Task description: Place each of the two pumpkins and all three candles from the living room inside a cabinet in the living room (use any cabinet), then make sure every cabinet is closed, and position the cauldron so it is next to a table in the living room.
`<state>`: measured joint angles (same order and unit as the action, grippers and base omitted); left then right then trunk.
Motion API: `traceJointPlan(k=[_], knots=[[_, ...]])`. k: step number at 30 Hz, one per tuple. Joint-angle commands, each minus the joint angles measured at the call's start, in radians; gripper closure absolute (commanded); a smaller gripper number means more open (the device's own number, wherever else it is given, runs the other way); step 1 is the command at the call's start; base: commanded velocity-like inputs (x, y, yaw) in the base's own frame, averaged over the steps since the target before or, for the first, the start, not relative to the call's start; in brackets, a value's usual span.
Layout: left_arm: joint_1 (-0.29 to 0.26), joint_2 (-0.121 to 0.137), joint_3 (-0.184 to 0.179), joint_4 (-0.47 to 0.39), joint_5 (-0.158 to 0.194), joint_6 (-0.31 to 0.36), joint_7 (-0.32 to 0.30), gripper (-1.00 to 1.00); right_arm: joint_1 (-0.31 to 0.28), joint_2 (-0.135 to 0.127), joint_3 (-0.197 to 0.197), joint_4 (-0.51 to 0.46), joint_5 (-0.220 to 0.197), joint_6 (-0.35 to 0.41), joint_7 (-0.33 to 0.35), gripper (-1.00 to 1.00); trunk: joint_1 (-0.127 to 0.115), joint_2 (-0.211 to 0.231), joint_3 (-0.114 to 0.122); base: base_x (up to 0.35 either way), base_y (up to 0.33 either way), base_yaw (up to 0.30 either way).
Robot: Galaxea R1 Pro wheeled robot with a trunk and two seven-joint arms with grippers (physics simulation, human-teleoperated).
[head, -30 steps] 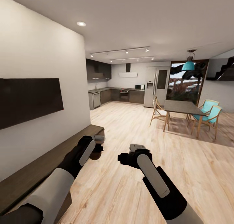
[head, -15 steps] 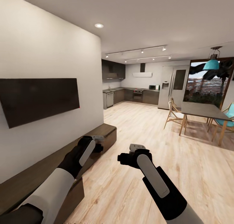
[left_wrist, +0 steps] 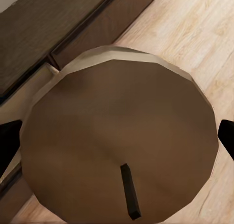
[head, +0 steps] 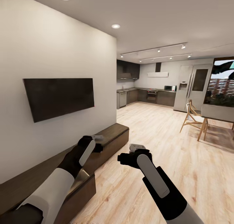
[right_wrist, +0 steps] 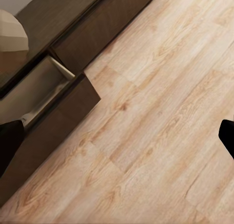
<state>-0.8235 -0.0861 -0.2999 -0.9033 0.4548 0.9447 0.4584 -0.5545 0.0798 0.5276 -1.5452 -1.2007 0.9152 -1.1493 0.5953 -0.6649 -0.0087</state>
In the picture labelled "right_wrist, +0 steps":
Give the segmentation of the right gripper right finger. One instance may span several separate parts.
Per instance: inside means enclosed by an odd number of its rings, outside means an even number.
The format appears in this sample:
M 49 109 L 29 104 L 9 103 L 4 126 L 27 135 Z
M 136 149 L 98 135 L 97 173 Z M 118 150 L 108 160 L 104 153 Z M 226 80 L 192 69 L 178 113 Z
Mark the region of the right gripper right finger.
M 234 122 L 224 119 L 218 136 L 234 159 Z

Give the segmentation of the pillar candle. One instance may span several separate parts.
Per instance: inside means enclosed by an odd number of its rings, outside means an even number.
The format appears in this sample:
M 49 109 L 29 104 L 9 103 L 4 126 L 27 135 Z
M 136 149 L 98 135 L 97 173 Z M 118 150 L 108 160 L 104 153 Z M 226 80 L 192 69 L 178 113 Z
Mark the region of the pillar candle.
M 19 69 L 28 52 L 28 37 L 22 24 L 0 9 L 0 75 Z
M 35 117 L 35 115 L 27 113 L 21 117 L 21 121 L 23 123 L 23 126 L 26 127 L 28 123 Z
M 57 95 L 65 86 L 66 86 L 66 84 L 59 85 L 55 90 L 55 94 Z

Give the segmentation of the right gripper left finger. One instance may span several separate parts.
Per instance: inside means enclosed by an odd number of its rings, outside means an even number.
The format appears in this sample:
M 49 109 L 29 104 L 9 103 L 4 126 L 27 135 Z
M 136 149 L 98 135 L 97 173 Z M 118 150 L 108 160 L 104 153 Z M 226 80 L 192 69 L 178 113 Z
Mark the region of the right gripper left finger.
M 25 139 L 21 120 L 0 125 L 0 178 Z

